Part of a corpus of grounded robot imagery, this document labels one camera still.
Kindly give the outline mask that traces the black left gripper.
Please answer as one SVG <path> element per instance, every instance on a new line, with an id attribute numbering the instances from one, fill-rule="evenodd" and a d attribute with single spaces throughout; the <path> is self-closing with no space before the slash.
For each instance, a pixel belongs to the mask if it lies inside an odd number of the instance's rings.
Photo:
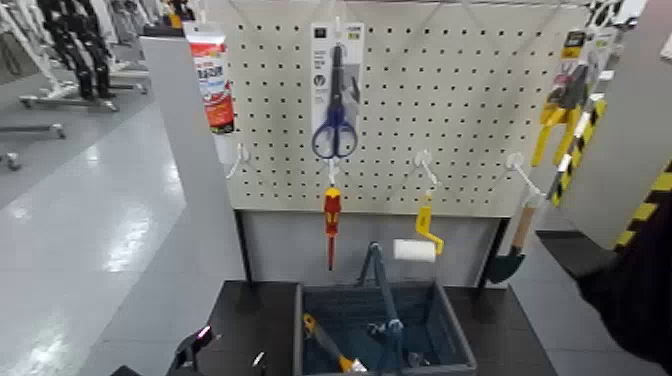
<path id="1" fill-rule="evenodd" d="M 167 376 L 204 376 L 199 369 L 198 353 L 207 347 L 214 335 L 210 325 L 199 328 L 185 337 L 174 351 Z M 260 351 L 252 361 L 255 376 L 265 376 L 267 371 L 266 352 Z"/>

